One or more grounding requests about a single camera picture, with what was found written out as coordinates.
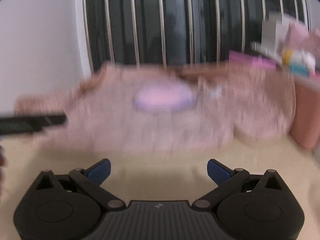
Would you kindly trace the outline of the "operator left hand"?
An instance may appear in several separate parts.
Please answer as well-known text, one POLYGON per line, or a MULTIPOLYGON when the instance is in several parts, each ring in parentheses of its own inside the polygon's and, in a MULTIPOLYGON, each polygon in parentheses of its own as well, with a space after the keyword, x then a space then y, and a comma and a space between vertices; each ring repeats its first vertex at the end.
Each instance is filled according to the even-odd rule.
POLYGON ((6 165, 6 158, 4 156, 4 148, 0 146, 0 195, 3 193, 3 183, 4 183, 4 167, 6 165))

